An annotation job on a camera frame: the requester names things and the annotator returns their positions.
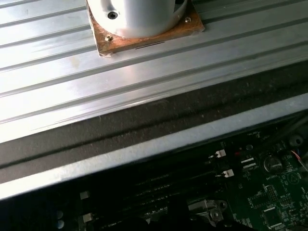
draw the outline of red wire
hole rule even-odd
[[[296,156],[296,158],[297,158],[298,160],[300,160],[300,156],[299,156],[296,152],[294,152],[294,151],[292,151],[292,150],[291,150],[291,152]]]

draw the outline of wooden base plate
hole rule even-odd
[[[104,30],[94,19],[91,10],[87,4],[89,13],[89,19],[94,38],[97,46],[97,50],[100,56],[110,56],[113,53],[120,51],[127,51],[135,48],[149,46],[171,39],[181,38],[184,36],[200,33],[204,31],[205,27],[195,10],[191,0],[188,0],[186,13],[180,22],[171,30],[164,34],[150,37],[150,38],[124,38],[117,35],[113,35]]]

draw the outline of white cylinder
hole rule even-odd
[[[126,38],[152,37],[170,30],[185,13],[187,0],[181,2],[88,0],[97,23],[108,32]]]

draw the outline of microchip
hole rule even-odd
[[[265,222],[269,229],[282,225],[281,217],[277,208],[272,207],[263,211]]]
[[[268,195],[265,193],[256,195],[252,197],[250,200],[254,208],[259,208],[261,206],[264,206],[268,204],[270,201]]]

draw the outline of aluminum rail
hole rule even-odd
[[[0,184],[0,200],[172,151],[308,109],[308,93],[151,141]]]
[[[308,59],[307,0],[194,3],[204,33],[101,58],[84,0],[0,0],[0,143]]]

